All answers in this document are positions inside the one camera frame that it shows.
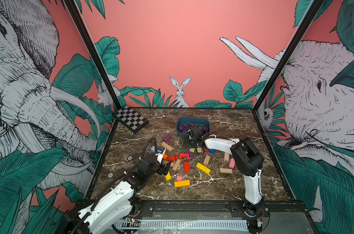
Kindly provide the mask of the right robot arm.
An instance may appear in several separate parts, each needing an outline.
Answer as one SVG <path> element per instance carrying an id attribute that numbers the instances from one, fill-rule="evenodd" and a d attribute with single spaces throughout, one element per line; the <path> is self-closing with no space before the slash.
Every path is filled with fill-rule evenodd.
<path id="1" fill-rule="evenodd" d="M 219 137 L 208 132 L 203 133 L 197 126 L 187 131 L 191 143 L 196 147 L 206 146 L 232 155 L 235 165 L 244 176 L 245 203 L 260 206 L 264 200 L 261 191 L 261 172 L 264 157 L 250 138 Z"/>

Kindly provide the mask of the teal plastic storage bin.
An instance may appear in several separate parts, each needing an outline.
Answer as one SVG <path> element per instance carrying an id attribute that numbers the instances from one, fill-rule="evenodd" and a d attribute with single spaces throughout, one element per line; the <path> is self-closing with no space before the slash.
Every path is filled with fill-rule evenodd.
<path id="1" fill-rule="evenodd" d="M 180 117 L 177 121 L 176 131 L 179 137 L 188 137 L 188 129 L 197 126 L 203 133 L 210 132 L 211 126 L 207 119 L 195 117 Z"/>

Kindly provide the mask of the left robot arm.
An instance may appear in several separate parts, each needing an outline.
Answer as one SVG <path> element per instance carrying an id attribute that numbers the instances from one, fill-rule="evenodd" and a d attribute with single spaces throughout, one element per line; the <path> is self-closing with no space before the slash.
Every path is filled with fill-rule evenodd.
<path id="1" fill-rule="evenodd" d="M 166 175 L 169 165 L 163 166 L 165 149 L 157 146 L 155 137 L 143 148 L 140 162 L 108 184 L 93 204 L 75 208 L 63 216 L 55 234 L 102 234 L 120 219 L 140 213 L 140 200 L 135 196 L 150 176 Z"/>

